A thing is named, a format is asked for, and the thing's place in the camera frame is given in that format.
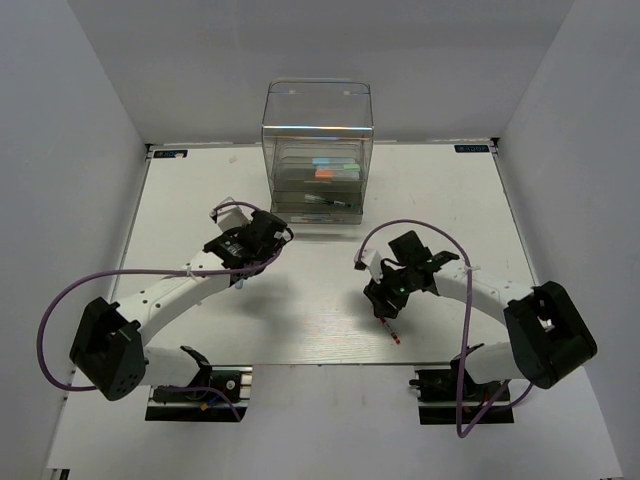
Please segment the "red gel pen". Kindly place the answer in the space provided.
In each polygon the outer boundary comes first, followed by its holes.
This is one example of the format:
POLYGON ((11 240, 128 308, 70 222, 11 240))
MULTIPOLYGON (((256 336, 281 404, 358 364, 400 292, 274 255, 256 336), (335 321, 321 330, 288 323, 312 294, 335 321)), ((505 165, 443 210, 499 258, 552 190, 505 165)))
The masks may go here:
POLYGON ((380 320, 381 324, 383 325, 383 327, 385 328, 385 330, 389 333, 389 335, 391 336, 391 338, 393 339, 395 344, 396 345, 400 345, 401 344, 401 340, 398 337, 397 333, 394 331, 394 329, 389 324, 388 320, 386 320, 384 317, 380 317, 379 320, 380 320))

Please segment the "purple gel pen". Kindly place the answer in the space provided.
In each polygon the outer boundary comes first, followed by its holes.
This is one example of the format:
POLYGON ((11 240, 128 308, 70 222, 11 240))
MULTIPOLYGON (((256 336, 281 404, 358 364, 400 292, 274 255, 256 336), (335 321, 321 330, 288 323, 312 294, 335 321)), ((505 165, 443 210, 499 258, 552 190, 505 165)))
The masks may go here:
POLYGON ((294 223, 332 223, 334 219, 327 215, 297 215, 292 216, 294 223))

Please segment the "green gel pen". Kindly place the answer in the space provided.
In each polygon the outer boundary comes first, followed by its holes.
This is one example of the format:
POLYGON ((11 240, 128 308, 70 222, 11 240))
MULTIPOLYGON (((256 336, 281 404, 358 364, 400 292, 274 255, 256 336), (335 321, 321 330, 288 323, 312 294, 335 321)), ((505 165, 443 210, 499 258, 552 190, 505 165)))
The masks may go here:
POLYGON ((322 204, 322 205, 337 206, 337 207, 344 207, 344 208, 355 207, 353 203, 349 203, 341 200, 327 199, 321 196, 311 195, 311 194, 306 194, 304 196, 304 200, 308 203, 313 203, 313 204, 322 204))

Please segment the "orange cap highlighter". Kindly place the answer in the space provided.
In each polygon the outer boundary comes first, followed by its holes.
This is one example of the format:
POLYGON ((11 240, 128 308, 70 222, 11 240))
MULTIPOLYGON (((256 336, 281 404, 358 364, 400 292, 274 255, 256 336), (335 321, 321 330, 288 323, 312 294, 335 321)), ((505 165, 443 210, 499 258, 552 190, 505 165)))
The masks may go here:
POLYGON ((349 170, 316 170, 314 178, 322 181, 359 181, 360 173, 349 170))

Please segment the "blue cap highlighter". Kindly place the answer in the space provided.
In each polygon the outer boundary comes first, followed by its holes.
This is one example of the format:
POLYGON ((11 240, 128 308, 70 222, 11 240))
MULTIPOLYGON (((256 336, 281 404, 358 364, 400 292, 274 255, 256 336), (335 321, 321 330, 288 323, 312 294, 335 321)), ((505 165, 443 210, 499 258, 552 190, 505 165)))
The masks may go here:
POLYGON ((351 158, 343 157, 315 157, 312 159, 314 166, 344 165, 350 162, 351 158))

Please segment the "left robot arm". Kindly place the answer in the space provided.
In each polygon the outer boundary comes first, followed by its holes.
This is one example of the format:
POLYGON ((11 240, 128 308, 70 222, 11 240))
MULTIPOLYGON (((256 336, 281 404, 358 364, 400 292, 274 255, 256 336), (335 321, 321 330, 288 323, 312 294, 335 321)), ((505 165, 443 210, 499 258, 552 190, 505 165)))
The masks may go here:
POLYGON ((226 215, 220 234, 177 272, 112 303, 91 301, 71 347, 72 363, 109 401, 140 385, 202 398, 213 370, 206 357, 189 346, 154 347, 152 339, 203 300, 262 273, 292 237, 288 225, 267 211, 226 215))

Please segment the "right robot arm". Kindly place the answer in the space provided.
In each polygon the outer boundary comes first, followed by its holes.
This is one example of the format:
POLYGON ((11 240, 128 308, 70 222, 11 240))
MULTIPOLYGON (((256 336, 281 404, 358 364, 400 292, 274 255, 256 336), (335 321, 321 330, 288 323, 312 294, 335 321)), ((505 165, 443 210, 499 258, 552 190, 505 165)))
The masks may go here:
POLYGON ((478 344, 456 356, 453 390, 472 399, 491 382, 527 380, 549 389, 597 353, 597 344, 565 288, 548 281, 527 286, 468 267, 460 255, 432 253, 415 231, 390 241, 395 258, 359 249, 357 270, 366 270, 364 289, 375 316, 394 319, 415 292, 457 300, 499 322, 508 338, 478 344))

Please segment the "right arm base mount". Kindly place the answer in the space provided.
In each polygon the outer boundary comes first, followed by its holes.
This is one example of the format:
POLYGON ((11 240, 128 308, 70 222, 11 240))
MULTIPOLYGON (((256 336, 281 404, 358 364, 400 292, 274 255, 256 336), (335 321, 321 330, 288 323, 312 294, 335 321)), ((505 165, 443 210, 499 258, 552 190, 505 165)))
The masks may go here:
MULTIPOLYGON (((465 379, 462 396, 462 424, 470 421, 501 387, 500 382, 476 385, 465 379)), ((456 423, 457 374, 451 369, 416 370, 409 388, 417 394, 421 425, 454 425, 456 423)), ((505 390, 479 421, 480 424, 513 424, 509 407, 511 396, 505 390)))

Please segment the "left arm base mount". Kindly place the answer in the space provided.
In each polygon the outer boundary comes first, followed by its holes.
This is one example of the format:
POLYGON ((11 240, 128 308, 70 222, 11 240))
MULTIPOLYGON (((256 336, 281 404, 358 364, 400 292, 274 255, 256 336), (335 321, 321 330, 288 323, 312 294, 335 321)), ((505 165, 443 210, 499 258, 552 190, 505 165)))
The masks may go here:
POLYGON ((214 367, 187 391, 152 388, 147 402, 148 422, 239 423, 249 407, 253 368, 214 367))

